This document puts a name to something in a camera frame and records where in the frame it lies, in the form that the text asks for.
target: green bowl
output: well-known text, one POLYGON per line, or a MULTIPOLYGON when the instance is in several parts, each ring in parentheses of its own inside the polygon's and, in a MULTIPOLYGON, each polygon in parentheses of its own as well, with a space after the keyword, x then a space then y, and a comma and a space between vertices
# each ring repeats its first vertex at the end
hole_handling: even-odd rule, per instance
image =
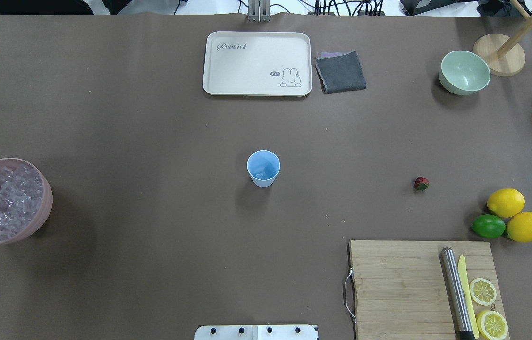
POLYGON ((490 69, 477 54, 452 51, 443 58, 438 76, 442 86, 450 93, 466 95, 488 85, 490 69))

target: knife blade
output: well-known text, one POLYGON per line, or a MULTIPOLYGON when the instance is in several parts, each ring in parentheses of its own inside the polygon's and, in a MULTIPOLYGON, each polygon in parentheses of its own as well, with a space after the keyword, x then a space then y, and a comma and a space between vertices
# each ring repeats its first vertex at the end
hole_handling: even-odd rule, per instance
POLYGON ((465 303, 467 304, 467 313, 469 314, 469 322, 471 322, 471 331, 474 338, 480 337, 480 331, 475 323, 475 312, 473 312, 473 303, 471 302, 471 293, 469 293, 469 280, 467 278, 467 264, 465 263, 465 256, 458 257, 458 278, 461 281, 461 288, 465 294, 465 303))
POLYGON ((451 293, 453 301, 453 308, 458 323, 458 333, 461 340, 475 340, 473 332, 471 331, 471 322, 467 314, 467 306, 465 304, 465 295, 461 289, 461 282, 458 278, 458 270, 456 269, 456 262, 454 252, 450 248, 444 248, 440 253, 444 269, 447 276, 447 285, 451 293))

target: yellow lemon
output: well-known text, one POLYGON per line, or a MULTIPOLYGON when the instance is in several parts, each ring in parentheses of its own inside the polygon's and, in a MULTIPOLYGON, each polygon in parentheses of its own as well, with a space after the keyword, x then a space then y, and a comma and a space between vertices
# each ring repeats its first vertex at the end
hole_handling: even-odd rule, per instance
POLYGON ((499 312, 483 310, 479 312, 475 323, 480 333, 488 340, 503 340, 507 338, 507 320, 499 312))
POLYGON ((532 241, 532 211, 519 213, 509 220, 505 234, 513 241, 532 241))
POLYGON ((488 197, 486 206, 491 213, 508 218, 517 215, 524 209, 526 201, 524 195, 516 189, 506 188, 497 190, 488 197))
POLYGON ((474 279, 469 284, 471 298, 482 306, 490 306, 497 299, 497 289, 489 280, 483 278, 474 279))

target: wooden cutting board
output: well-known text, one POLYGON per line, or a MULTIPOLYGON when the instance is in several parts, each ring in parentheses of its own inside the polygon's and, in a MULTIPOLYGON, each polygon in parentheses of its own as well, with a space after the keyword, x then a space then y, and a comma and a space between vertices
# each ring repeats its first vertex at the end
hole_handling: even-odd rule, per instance
MULTIPOLYGON (((486 278, 497 289, 494 304, 473 302, 475 314, 494 309, 505 316, 488 242, 352 240, 357 340, 457 338, 440 259, 445 247, 454 250, 456 261, 465 256, 469 282, 486 278)), ((485 338, 480 334, 479 340, 485 338)))

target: yellow knife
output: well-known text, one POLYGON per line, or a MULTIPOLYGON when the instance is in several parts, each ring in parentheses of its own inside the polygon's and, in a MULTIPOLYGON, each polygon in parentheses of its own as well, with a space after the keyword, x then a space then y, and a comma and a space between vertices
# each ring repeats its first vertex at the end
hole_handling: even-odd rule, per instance
POLYGON ((480 331, 478 331, 478 325, 475 323, 475 312, 473 312, 473 304, 471 303, 471 293, 469 293, 469 280, 467 280, 467 265, 465 264, 465 256, 458 257, 458 278, 461 281, 461 289, 465 294, 465 303, 467 304, 467 312, 469 314, 469 322, 471 323, 471 331, 474 338, 480 337, 480 331))

